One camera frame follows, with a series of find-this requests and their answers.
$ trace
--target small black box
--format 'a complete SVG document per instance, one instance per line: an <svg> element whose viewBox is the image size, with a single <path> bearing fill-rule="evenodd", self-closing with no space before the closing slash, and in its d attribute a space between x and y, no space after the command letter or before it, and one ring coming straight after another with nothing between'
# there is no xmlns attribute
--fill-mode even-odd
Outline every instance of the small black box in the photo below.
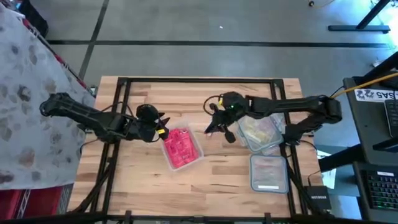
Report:
<svg viewBox="0 0 398 224"><path fill-rule="evenodd" d="M328 188L325 186L306 186L305 190L308 192L311 199L318 205L322 210L330 210L330 199Z"/></svg>

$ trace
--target desk leg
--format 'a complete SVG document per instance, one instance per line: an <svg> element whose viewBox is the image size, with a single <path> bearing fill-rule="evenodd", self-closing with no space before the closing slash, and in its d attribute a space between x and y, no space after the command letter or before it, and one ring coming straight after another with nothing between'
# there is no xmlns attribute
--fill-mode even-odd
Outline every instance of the desk leg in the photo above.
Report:
<svg viewBox="0 0 398 224"><path fill-rule="evenodd" d="M390 31L389 26L369 26L368 24L379 14L379 12L390 2L390 0L380 0L365 18L356 26L328 26L329 31L378 31L386 34Z"/></svg>
<svg viewBox="0 0 398 224"><path fill-rule="evenodd" d="M334 168L352 164L354 161L363 161L362 146L357 144L341 152L334 153L328 157L319 160L321 172L332 170Z"/></svg>

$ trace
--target wooden table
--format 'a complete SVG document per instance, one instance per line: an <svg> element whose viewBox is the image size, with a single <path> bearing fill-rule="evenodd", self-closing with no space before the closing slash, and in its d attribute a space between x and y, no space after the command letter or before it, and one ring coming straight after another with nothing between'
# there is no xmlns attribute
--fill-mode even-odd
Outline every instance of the wooden table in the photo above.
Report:
<svg viewBox="0 0 398 224"><path fill-rule="evenodd" d="M117 80L118 77L101 79L96 108L103 109L112 104ZM302 97L297 78L286 78L284 83L287 98ZM182 119L190 122L205 158L185 170L172 172L160 149L160 141L150 144L121 141L110 215L124 215L126 210L131 210L133 215L263 217L264 212L270 212L273 217L290 216L285 194L251 190L250 151L247 148L239 141L227 143L221 133L210 138L203 134L211 120L203 112L204 100L227 91L271 97L269 85L260 83L132 83L129 106L133 113L138 105L149 103L170 116L170 124ZM304 119L306 113L291 113L290 117L296 123ZM87 141L93 139L95 136L88 136ZM309 137L303 139L313 142ZM84 147L69 210L76 208L94 186L102 148L103 143L99 141ZM311 145L302 143L297 146L297 154L302 179L307 184L308 175L319 170L316 152ZM311 183L321 185L320 174L312 175ZM292 188L299 212L299 198L293 183Z"/></svg>

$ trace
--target clear plastic container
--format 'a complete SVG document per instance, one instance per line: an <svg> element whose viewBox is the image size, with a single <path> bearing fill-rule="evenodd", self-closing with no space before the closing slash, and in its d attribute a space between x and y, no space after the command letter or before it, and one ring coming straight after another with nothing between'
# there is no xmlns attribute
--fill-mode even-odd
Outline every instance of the clear plastic container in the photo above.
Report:
<svg viewBox="0 0 398 224"><path fill-rule="evenodd" d="M283 113L275 113L271 114L270 117L272 118L272 121L274 122L278 130L282 134L285 134L285 127L286 127L285 115Z"/></svg>
<svg viewBox="0 0 398 224"><path fill-rule="evenodd" d="M238 124L238 137L242 145L254 153L272 154L278 149L274 146L283 141L282 134L270 117L254 119L244 116Z"/></svg>
<svg viewBox="0 0 398 224"><path fill-rule="evenodd" d="M188 123L169 126L169 137L162 141L162 151L172 171L177 171L204 158L204 153Z"/></svg>
<svg viewBox="0 0 398 224"><path fill-rule="evenodd" d="M286 160L282 156L250 157L250 186L254 191L286 194L287 181Z"/></svg>

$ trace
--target container lid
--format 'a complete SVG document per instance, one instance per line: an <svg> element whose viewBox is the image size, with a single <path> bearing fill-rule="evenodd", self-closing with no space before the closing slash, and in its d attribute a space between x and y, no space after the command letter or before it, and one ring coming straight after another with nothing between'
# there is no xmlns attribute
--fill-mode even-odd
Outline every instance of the container lid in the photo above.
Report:
<svg viewBox="0 0 398 224"><path fill-rule="evenodd" d="M238 134L247 142L252 152L275 146L283 141L282 134L275 126L271 117L254 119L244 116L238 121Z"/></svg>
<svg viewBox="0 0 398 224"><path fill-rule="evenodd" d="M250 157L250 185L254 191L286 194L287 183L285 158L259 154Z"/></svg>

